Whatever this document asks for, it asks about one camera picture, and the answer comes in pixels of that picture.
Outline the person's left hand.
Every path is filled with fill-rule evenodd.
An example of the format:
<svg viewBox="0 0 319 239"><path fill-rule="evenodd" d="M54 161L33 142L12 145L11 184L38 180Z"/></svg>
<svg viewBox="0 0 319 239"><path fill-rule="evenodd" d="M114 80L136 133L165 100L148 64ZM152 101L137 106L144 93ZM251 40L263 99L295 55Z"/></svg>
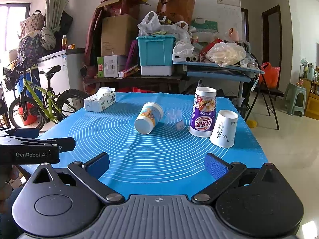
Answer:
<svg viewBox="0 0 319 239"><path fill-rule="evenodd" d="M16 180L19 177L19 170L14 165L1 166L1 214L7 210L5 201L12 193L12 186L8 183L9 180Z"/></svg>

